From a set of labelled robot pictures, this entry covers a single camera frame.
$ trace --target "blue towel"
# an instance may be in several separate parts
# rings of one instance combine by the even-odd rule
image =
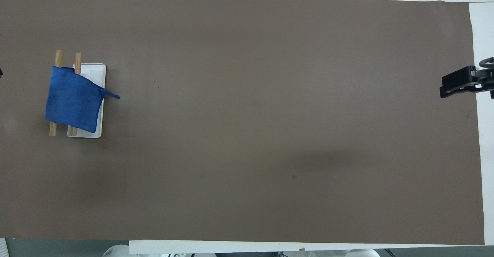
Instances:
[[[98,112],[106,94],[120,99],[108,90],[74,72],[73,68],[51,68],[50,89],[45,119],[96,132]]]

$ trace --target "wooden stick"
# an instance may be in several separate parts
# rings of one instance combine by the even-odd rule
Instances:
[[[62,51],[57,49],[55,53],[55,66],[62,66]],[[57,123],[50,121],[50,134],[49,136],[57,135]]]
[[[76,53],[76,67],[75,67],[75,72],[76,74],[81,74],[81,64],[83,61],[83,57],[81,53]],[[77,128],[72,127],[70,128],[70,136],[77,136]]]

